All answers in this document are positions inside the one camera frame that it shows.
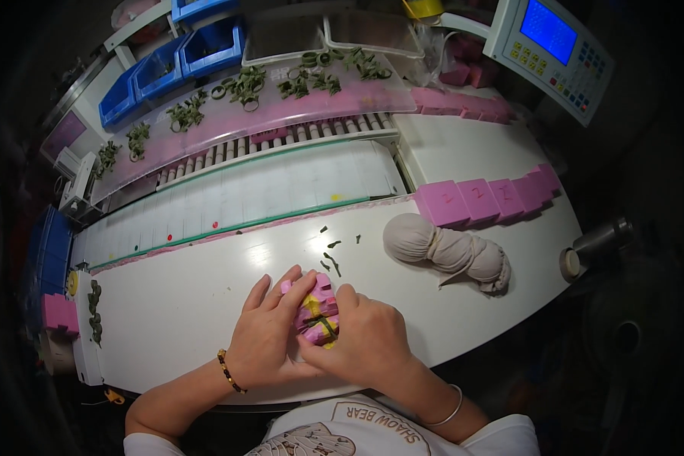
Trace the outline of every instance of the silver bangle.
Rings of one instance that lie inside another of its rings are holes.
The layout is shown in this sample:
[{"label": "silver bangle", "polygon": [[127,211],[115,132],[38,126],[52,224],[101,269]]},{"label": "silver bangle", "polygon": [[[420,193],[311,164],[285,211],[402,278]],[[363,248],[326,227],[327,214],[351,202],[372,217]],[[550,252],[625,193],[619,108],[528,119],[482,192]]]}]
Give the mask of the silver bangle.
[{"label": "silver bangle", "polygon": [[449,385],[454,387],[456,389],[456,391],[459,392],[459,405],[456,406],[456,410],[454,410],[454,413],[448,415],[448,418],[446,418],[444,421],[440,421],[439,423],[433,423],[433,424],[423,423],[429,428],[430,427],[432,428],[434,426],[440,426],[442,424],[448,423],[449,421],[451,421],[454,418],[454,416],[456,416],[457,413],[459,413],[459,410],[461,410],[461,404],[464,401],[464,393],[462,393],[461,388],[457,387],[453,383],[449,383]]}]

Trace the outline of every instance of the hand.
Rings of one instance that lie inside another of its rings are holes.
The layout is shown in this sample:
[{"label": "hand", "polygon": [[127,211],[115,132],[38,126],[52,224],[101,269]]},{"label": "hand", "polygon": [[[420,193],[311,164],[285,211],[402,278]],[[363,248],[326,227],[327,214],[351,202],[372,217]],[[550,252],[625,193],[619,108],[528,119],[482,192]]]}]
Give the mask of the hand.
[{"label": "hand", "polygon": [[381,393],[402,381],[420,361],[410,353],[405,321],[392,306],[355,292],[350,284],[337,290],[340,333],[325,349],[297,336],[301,356],[311,364],[364,388]]},{"label": "hand", "polygon": [[[282,296],[284,280],[294,284]],[[325,374],[308,363],[292,360],[287,354],[287,340],[297,307],[316,283],[314,269],[301,277],[301,267],[296,265],[268,295],[271,278],[267,274],[251,288],[225,357],[228,371],[239,387],[251,389]]]}]

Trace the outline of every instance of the person's left hand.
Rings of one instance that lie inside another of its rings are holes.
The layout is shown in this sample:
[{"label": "person's left hand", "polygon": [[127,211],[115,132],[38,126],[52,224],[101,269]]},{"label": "person's left hand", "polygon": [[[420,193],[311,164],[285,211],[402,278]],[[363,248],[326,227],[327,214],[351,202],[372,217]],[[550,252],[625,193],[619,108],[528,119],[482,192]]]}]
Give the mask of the person's left hand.
[{"label": "person's left hand", "polygon": [[[284,280],[294,284],[282,295]],[[315,283],[317,272],[314,269],[301,277],[301,267],[296,265],[283,275],[268,295],[266,292],[271,284],[268,274],[251,288],[225,357],[228,371],[239,387],[251,389],[325,375],[323,370],[294,361],[287,354],[292,320]]]}]

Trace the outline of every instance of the white work table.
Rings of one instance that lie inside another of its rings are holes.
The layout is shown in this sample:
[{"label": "white work table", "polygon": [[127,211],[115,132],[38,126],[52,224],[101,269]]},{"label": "white work table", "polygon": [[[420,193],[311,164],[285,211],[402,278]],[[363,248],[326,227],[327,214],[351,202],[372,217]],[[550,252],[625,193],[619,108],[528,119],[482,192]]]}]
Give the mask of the white work table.
[{"label": "white work table", "polygon": [[[394,122],[404,136],[402,155],[418,185],[445,179],[512,179],[546,161],[523,125],[419,114],[396,114]],[[329,273],[335,288],[351,283],[358,292],[401,311],[410,348],[428,366],[488,342],[568,286],[558,257],[581,230],[564,191],[532,220],[476,232],[497,242],[511,262],[508,292],[497,297],[484,295],[471,282],[439,289],[436,272],[385,253],[385,224],[397,214],[417,212],[415,203],[405,199],[302,218],[96,274],[103,288],[98,361],[104,382],[143,393],[213,359],[219,348],[230,344],[248,291],[264,273],[275,281],[296,263],[304,271],[319,270],[323,252],[340,264],[342,278],[334,269]],[[320,233],[325,225],[328,230]],[[336,240],[342,243],[329,250],[327,245]],[[293,340],[290,346],[295,350]],[[357,389],[321,378],[232,395],[224,404],[308,401]]]}]

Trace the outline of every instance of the control panel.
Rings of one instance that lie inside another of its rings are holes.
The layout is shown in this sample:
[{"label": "control panel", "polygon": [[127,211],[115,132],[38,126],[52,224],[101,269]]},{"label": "control panel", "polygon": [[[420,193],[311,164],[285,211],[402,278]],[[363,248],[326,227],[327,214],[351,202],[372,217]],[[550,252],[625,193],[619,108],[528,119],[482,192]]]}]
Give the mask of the control panel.
[{"label": "control panel", "polygon": [[557,2],[500,0],[483,53],[544,90],[587,126],[615,63]]}]

